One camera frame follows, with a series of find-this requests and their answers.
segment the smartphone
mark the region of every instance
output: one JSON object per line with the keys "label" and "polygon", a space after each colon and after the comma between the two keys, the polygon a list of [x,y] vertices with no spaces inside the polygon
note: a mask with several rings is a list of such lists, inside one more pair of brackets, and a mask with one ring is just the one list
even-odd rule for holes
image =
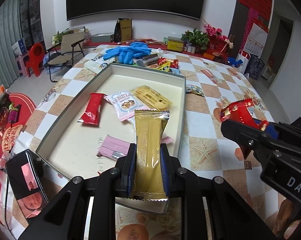
{"label": "smartphone", "polygon": [[17,203],[28,223],[48,204],[32,159],[31,150],[16,154],[6,163],[6,171]]}

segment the pink flowers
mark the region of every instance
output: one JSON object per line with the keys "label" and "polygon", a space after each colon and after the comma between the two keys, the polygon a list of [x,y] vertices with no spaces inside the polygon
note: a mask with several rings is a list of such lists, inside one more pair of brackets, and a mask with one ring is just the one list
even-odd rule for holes
{"label": "pink flowers", "polygon": [[222,35],[222,29],[221,28],[214,28],[212,27],[209,23],[207,23],[204,19],[203,19],[203,25],[204,28],[206,29],[206,33],[208,36],[216,36],[217,39],[221,40],[221,41],[225,41],[226,44],[228,44],[228,46],[232,49],[233,48],[233,43],[229,41],[228,37],[225,35]]}
{"label": "pink flowers", "polygon": [[212,27],[210,24],[207,24],[205,27],[206,27],[206,32],[209,36],[216,35],[216,29]]}

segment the red packaging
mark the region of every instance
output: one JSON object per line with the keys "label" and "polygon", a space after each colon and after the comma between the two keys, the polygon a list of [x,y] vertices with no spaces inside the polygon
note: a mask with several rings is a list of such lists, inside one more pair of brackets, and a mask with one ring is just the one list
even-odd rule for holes
{"label": "red packaging", "polygon": [[[241,115],[238,116],[237,114],[235,114],[237,111],[239,111],[241,113]],[[249,122],[249,117],[250,117],[250,120],[252,122],[254,122],[252,119],[253,113],[254,113],[254,102],[252,101],[251,98],[248,98],[248,99],[233,102],[233,103],[229,104],[226,108],[222,109],[220,112],[220,120],[223,122],[223,121],[229,119],[231,114],[233,114],[234,118],[236,118],[236,119],[239,118],[239,120],[236,120],[238,122],[242,122],[242,123],[244,123],[244,121]]]}
{"label": "red packaging", "polygon": [[[256,128],[258,130],[265,131],[269,122],[261,121],[259,124],[256,124],[252,118],[253,112],[254,112],[254,103],[251,98],[248,98],[245,100],[231,103],[229,106],[222,109],[222,111],[220,112],[220,119],[222,122],[227,119],[231,119],[246,124],[250,127]],[[243,145],[239,145],[239,146],[242,150],[244,159],[246,160],[249,153],[251,152],[251,149]]]}
{"label": "red packaging", "polygon": [[161,66],[167,62],[170,62],[171,65],[169,66],[170,68],[178,68],[178,59],[170,59],[170,58],[160,58],[158,60],[158,65]]}
{"label": "red packaging", "polygon": [[105,95],[100,93],[91,93],[90,96],[89,104],[87,105],[84,114],[77,122],[98,125],[101,101]]}

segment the white shopping bag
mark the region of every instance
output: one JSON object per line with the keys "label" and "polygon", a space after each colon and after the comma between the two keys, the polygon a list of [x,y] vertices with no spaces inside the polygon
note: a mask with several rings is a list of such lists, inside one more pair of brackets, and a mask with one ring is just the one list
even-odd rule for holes
{"label": "white shopping bag", "polygon": [[242,60],[243,63],[239,65],[238,70],[242,74],[244,74],[244,72],[246,70],[246,67],[247,67],[247,64],[248,64],[248,61],[250,59],[250,54],[246,53],[246,56],[244,56],[243,51],[240,49],[239,52],[238,52],[238,55],[236,57],[236,61],[239,61],[240,59]]}

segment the pink plastic stool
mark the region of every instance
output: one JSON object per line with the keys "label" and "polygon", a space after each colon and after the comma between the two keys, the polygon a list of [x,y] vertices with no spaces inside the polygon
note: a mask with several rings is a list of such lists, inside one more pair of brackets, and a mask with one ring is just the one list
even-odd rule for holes
{"label": "pink plastic stool", "polygon": [[26,67],[25,67],[25,63],[24,63],[24,58],[28,55],[28,51],[25,52],[23,55],[19,55],[17,58],[15,58],[16,62],[17,62],[17,66],[18,66],[18,70],[19,73],[26,77],[27,76],[27,71],[26,71]]}

